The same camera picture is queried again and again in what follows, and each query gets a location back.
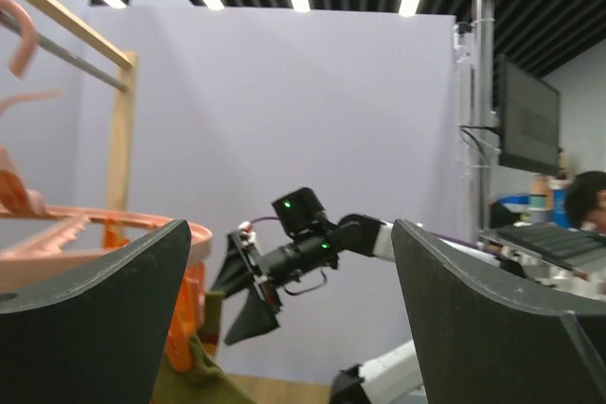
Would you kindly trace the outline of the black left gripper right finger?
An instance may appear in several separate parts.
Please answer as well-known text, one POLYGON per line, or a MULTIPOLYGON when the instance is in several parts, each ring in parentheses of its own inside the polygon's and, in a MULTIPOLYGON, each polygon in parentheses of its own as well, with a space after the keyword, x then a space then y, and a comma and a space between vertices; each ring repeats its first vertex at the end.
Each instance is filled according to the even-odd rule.
POLYGON ((604 302, 501 270, 410 221, 391 237, 429 402, 604 402, 604 302))

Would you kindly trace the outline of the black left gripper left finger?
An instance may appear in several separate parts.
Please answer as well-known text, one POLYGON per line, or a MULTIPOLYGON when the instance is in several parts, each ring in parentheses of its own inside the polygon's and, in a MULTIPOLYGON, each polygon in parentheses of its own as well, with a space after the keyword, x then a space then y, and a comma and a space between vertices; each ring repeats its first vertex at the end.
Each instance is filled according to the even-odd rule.
POLYGON ((2 293, 2 402, 149 402, 190 241, 187 222, 173 220, 2 293))

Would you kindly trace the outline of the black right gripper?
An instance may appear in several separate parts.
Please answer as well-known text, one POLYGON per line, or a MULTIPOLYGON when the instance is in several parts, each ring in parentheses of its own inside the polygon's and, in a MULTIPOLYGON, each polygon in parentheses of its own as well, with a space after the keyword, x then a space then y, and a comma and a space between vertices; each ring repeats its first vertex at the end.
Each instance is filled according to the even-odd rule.
POLYGON ((328 282, 324 268, 338 267, 339 250, 320 233, 299 235, 293 242, 269 253, 260 251, 257 233, 241 227, 226 236, 223 264, 210 288, 229 298, 248 290, 246 301, 223 341, 233 345, 265 335, 279 328, 276 315, 282 302, 278 290, 296 296, 321 288, 328 282), (320 270, 323 281, 306 290, 290 291, 287 286, 299 282, 309 272, 320 270))

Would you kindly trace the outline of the green striped sock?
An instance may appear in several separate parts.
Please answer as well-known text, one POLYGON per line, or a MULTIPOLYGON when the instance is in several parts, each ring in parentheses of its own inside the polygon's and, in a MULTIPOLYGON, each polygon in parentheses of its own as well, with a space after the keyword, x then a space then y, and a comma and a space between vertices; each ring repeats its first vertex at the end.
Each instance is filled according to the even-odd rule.
POLYGON ((205 321, 188 343, 193 366, 186 372, 177 372, 164 355, 153 387, 152 403, 255 403, 215 362, 224 297, 220 291, 205 294, 205 321))

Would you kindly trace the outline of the pink round clip hanger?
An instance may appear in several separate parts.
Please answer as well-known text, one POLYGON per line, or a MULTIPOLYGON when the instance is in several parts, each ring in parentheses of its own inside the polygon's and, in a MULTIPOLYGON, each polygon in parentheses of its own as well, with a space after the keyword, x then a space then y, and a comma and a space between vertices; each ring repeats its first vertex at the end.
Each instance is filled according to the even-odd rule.
MULTIPOLYGON (((124 227, 149 231, 168 223, 168 218, 126 211, 126 195, 130 181, 131 141, 133 129, 134 94, 136 88, 137 59, 113 47, 92 28, 73 15, 56 0, 42 0, 39 9, 49 18, 88 43, 97 52, 114 59, 119 74, 113 78, 95 66, 73 55, 65 48, 38 33, 33 20, 22 6, 13 0, 1 0, 2 24, 19 34, 20 43, 9 60, 9 71, 17 78, 26 72, 38 48, 79 68, 116 89, 113 117, 114 141, 110 152, 110 168, 107 177, 107 206, 104 209, 75 206, 48 205, 37 191, 26 188, 22 177, 9 158, 1 152, 1 214, 6 218, 45 219, 55 221, 55 226, 29 237, 8 249, 11 259, 29 257, 46 259, 59 255, 62 246, 76 238, 90 222, 104 227, 101 251, 109 253, 126 245, 122 235, 124 227)), ((177 297, 165 345, 172 368, 186 372, 194 366, 194 356, 188 345, 190 338, 203 325, 205 318, 204 260, 210 253, 212 234, 201 225, 189 226, 191 246, 185 276, 177 297)))

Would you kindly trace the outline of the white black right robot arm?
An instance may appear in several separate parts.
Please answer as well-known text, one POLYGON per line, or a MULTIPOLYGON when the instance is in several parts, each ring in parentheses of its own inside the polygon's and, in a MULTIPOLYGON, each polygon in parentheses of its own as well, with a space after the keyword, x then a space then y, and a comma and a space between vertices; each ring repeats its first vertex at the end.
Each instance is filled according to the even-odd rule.
MULTIPOLYGON (((422 223, 433 232, 470 238, 472 207, 462 183, 346 184, 308 181, 330 220, 362 213, 422 223)), ((302 280, 303 295, 283 296, 279 329, 222 346, 229 373, 327 384, 338 370, 377 357, 411 337, 394 264, 352 253, 340 256, 321 289, 319 272, 302 280)))

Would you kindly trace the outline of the seated person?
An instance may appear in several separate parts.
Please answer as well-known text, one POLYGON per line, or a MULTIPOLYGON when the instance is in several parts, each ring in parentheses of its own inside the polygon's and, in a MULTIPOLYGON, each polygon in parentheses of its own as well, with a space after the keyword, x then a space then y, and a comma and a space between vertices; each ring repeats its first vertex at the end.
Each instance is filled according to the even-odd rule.
POLYGON ((578 174, 567 189, 564 210, 572 228, 589 225, 592 230, 605 233, 606 173, 592 170, 578 174))

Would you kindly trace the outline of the wooden clothes rack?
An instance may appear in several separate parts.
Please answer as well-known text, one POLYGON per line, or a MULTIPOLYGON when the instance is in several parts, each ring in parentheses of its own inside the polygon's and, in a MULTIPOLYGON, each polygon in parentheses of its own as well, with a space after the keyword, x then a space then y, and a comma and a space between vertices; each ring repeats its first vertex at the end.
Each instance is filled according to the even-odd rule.
MULTIPOLYGON (((83 21, 89 21, 91 0, 58 0, 83 21)), ((1 144, 27 187, 40 192, 48 204, 79 205, 80 157, 83 115, 98 108, 102 139, 86 152, 94 163, 107 165, 107 134, 113 87, 46 52, 37 51, 22 79, 1 70, 4 97, 59 89, 53 99, 17 103, 1 116, 1 144)))

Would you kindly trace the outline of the wall monitor screen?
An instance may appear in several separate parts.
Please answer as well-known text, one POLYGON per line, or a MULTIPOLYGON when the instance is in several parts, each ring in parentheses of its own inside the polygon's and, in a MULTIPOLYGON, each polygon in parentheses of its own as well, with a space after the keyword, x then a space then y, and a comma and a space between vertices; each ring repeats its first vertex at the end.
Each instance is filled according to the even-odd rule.
POLYGON ((560 92, 501 55, 497 101, 499 165, 556 176, 560 165, 560 92))

